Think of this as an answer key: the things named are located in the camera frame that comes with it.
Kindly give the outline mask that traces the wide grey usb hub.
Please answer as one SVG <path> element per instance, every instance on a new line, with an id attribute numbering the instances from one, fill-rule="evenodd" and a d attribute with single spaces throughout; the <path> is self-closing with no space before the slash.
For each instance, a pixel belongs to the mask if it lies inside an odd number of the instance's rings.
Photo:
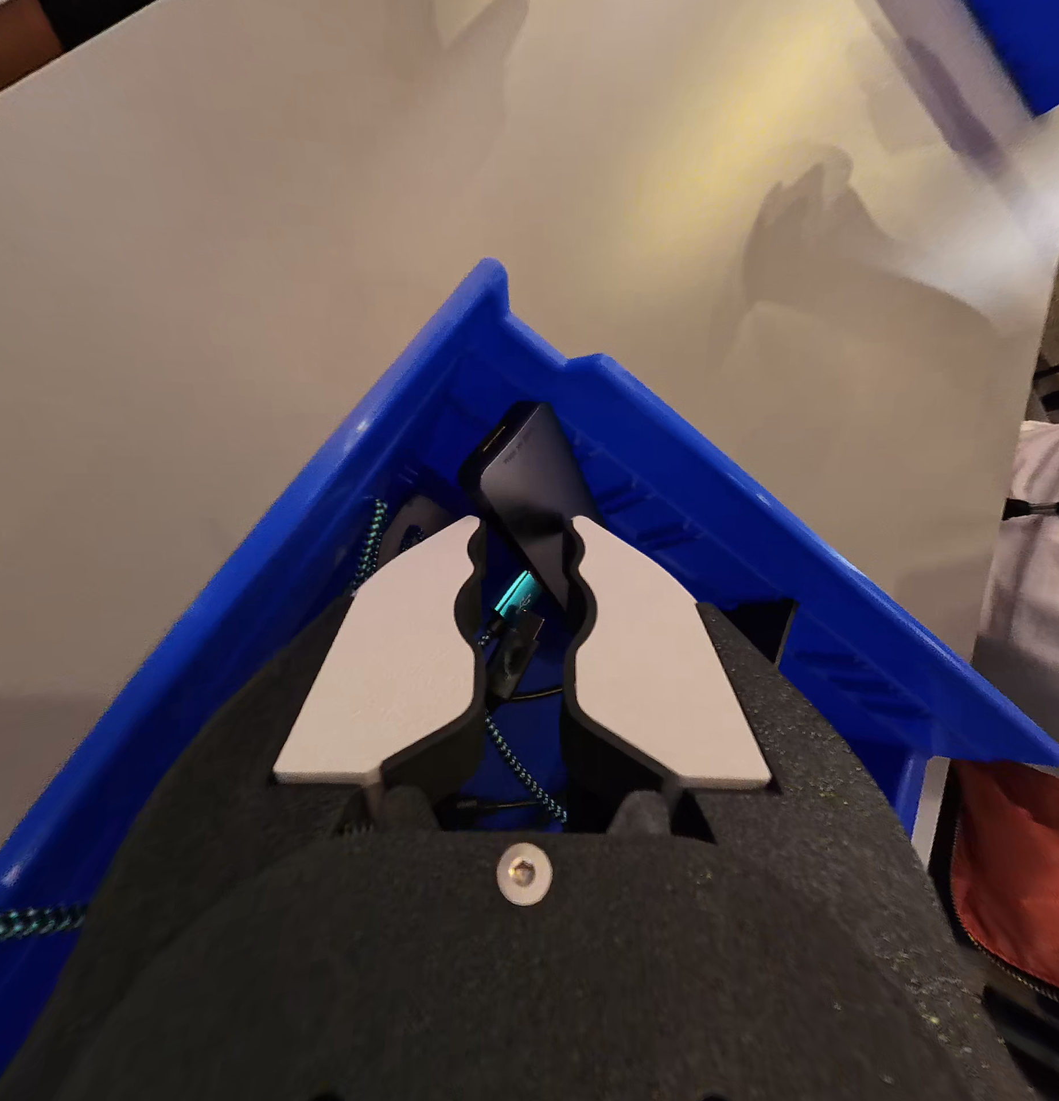
<path id="1" fill-rule="evenodd" d="M 544 402 L 518 401 L 461 465 L 463 488 L 488 527 L 567 611 L 564 532 L 575 516 L 605 525 L 563 424 Z"/>

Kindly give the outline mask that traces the red black bag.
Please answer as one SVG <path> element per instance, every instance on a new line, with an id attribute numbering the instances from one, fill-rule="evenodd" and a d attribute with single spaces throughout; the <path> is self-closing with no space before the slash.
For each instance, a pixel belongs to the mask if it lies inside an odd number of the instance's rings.
<path id="1" fill-rule="evenodd" d="M 928 871 L 1007 1051 L 1059 1099 L 1059 777 L 951 762 Z"/>

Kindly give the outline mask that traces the blue bin with black divider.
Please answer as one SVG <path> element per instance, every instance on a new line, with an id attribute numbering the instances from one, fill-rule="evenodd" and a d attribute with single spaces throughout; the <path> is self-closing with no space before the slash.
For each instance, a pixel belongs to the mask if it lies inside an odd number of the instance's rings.
<path id="1" fill-rule="evenodd" d="M 697 598 L 773 772 L 605 830 L 455 830 L 273 765 L 421 493 L 485 524 L 476 642 L 563 611 L 459 486 L 518 401 Z M 0 1099 L 1035 1099 L 903 816 L 928 754 L 1059 746 L 480 262 L 268 510 L 0 851 Z"/>

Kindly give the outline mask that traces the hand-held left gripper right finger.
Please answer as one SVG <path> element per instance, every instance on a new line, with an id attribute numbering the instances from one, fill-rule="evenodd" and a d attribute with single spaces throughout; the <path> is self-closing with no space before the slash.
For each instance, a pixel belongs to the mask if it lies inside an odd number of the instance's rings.
<path id="1" fill-rule="evenodd" d="M 567 524 L 564 574 L 566 828 L 608 829 L 636 792 L 672 820 L 688 796 L 767 791 L 769 762 L 685 585 L 589 516 Z"/>

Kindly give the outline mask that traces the person's pale shirt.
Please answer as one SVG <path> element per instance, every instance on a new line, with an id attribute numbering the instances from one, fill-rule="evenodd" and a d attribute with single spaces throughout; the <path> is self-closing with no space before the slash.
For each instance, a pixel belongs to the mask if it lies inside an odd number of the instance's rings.
<path id="1" fill-rule="evenodd" d="M 1011 477 L 1005 500 L 1059 500 L 1059 423 L 1024 421 Z M 1059 517 L 1001 522 L 975 664 L 1011 696 L 1059 687 Z"/>

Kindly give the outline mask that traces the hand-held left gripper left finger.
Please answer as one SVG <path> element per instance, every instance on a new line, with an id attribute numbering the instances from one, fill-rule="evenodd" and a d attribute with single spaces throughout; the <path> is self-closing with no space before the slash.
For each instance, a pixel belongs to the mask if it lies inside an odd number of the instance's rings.
<path id="1" fill-rule="evenodd" d="M 372 810 L 399 787 L 432 804 L 484 754 L 485 524 L 465 516 L 359 586 L 273 765 L 281 785 L 345 785 Z"/>

